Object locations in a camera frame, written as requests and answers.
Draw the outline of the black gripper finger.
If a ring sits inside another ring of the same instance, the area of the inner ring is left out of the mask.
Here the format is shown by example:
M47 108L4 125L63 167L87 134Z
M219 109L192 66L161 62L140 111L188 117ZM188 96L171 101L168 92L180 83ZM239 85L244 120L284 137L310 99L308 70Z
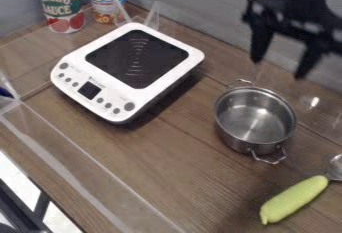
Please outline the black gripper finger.
M306 50L300 57L294 74L296 79L303 79L319 62L322 55L328 52L330 45L324 39L314 39L306 44Z
M255 64L262 61L266 55L274 37L272 23L275 20L275 13L270 10L264 10L260 15L252 18L250 58Z

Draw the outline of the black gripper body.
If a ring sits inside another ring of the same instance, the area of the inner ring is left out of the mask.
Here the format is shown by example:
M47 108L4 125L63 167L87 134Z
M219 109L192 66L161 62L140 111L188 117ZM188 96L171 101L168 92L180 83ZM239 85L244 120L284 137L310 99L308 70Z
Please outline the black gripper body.
M242 21L250 26L252 18L264 10L275 13L274 34L308 43L314 39L328 42L328 52L342 52L342 41L334 32L342 30L342 16L327 6L327 0L247 0Z

